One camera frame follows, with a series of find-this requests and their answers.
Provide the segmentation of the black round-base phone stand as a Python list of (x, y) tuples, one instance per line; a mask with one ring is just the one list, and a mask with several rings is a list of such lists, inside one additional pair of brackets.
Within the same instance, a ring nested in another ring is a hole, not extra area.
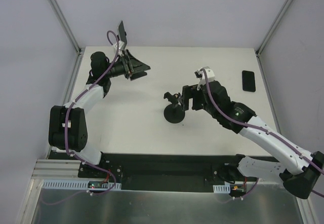
[(125, 35), (119, 35), (119, 49), (124, 50), (127, 46), (127, 37)]

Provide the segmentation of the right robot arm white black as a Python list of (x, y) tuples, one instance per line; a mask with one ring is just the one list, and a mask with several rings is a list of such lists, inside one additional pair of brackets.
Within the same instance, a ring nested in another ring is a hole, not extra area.
[(271, 178), (297, 198), (307, 199), (313, 193), (323, 175), (322, 152), (312, 153), (272, 130), (252, 109), (232, 101), (217, 81), (183, 86), (182, 92), (176, 95), (176, 105), (185, 112), (189, 110), (190, 100), (193, 110), (203, 109), (222, 127), (251, 140), (276, 159), (276, 162), (268, 162), (243, 156), (228, 167), (232, 180), (238, 181), (244, 176)]

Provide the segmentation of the black clamp phone stand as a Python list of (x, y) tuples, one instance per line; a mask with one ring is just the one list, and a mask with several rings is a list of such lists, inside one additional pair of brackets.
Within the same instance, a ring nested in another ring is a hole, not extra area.
[(185, 118), (185, 111), (182, 110), (182, 106), (179, 102), (181, 94), (171, 94), (166, 92), (164, 99), (167, 99), (170, 104), (164, 109), (164, 118), (172, 124), (178, 124)]

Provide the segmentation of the black smartphone silver edge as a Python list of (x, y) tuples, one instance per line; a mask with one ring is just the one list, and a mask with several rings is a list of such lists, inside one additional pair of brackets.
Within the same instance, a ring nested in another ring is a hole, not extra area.
[(127, 33), (125, 31), (125, 26), (124, 26), (124, 22), (121, 20), (119, 25), (118, 25), (118, 38), (119, 38), (119, 35), (125, 35), (127, 36)]

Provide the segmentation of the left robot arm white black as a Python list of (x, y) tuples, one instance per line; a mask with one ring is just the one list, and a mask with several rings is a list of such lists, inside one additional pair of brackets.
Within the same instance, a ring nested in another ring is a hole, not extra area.
[(89, 163), (90, 173), (101, 178), (107, 166), (102, 162), (102, 152), (88, 142), (86, 114), (106, 97), (112, 78), (124, 76), (133, 81), (146, 76), (150, 66), (135, 58), (128, 49), (115, 54), (112, 61), (101, 51), (93, 53), (90, 59), (91, 69), (82, 91), (68, 103), (51, 108), (49, 144)]

